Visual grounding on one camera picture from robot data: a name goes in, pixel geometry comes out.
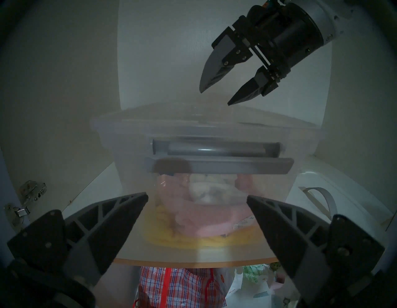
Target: metal hinge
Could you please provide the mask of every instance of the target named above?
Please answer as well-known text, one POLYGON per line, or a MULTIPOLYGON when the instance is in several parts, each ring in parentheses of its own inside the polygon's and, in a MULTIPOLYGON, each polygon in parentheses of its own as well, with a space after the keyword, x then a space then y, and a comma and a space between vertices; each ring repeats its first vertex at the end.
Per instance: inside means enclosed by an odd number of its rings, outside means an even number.
POLYGON ((15 232, 19 232, 27 226, 29 219, 25 219, 25 217, 30 214, 29 208, 38 202, 46 191, 47 186, 45 183, 27 181, 17 192, 22 206, 20 207, 10 203, 4 207, 6 217, 15 232))
MULTIPOLYGON (((27 181, 19 188, 19 200, 23 205, 24 209, 27 206, 32 205, 37 202, 40 197, 47 191, 47 186, 45 183, 40 183, 36 181, 27 181)), ((20 216, 28 215, 29 211, 21 212, 20 216)))

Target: plastic bag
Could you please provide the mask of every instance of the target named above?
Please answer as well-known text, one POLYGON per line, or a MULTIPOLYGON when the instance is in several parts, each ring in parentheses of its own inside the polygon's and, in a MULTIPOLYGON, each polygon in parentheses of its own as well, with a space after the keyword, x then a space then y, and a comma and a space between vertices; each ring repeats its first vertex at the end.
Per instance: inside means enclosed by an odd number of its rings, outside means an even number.
POLYGON ((176 231, 189 237, 227 236, 256 224, 246 204, 256 194, 251 175, 163 174, 157 192, 176 231))

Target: plastic box lid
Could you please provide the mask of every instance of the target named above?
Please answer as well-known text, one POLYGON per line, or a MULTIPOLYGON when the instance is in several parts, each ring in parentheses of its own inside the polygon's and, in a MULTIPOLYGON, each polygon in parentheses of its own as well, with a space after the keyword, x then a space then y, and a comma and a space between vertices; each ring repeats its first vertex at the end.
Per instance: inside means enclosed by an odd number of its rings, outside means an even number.
POLYGON ((320 127, 312 123, 254 108, 227 106, 224 100, 153 103, 100 116, 91 121, 91 127, 101 135, 200 136, 254 142, 267 139, 272 132, 288 134, 289 138, 314 138, 316 142, 322 136, 320 127))

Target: screw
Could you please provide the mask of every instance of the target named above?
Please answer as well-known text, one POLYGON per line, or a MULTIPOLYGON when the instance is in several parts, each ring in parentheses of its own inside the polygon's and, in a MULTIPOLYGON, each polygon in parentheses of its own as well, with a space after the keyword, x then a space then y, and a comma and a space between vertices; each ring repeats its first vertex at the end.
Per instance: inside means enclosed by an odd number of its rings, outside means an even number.
POLYGON ((347 256, 350 255, 350 251, 347 248, 345 248, 345 247, 339 247, 338 248, 338 253, 339 253, 339 255, 341 255, 343 257, 347 257, 347 256))

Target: label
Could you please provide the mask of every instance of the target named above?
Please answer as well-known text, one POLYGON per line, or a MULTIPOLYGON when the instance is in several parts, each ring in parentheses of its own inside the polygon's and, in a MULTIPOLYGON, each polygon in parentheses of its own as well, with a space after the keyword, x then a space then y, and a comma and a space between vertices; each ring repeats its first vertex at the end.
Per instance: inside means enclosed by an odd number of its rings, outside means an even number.
POLYGON ((269 294, 266 291, 265 292, 261 292, 261 293, 256 293, 254 295, 254 298, 265 297, 265 296, 269 296, 269 294))
POLYGON ((254 215, 248 216, 247 218, 240 220, 238 223, 236 223, 233 226, 233 230, 251 226, 254 222, 255 222, 255 216, 254 215))

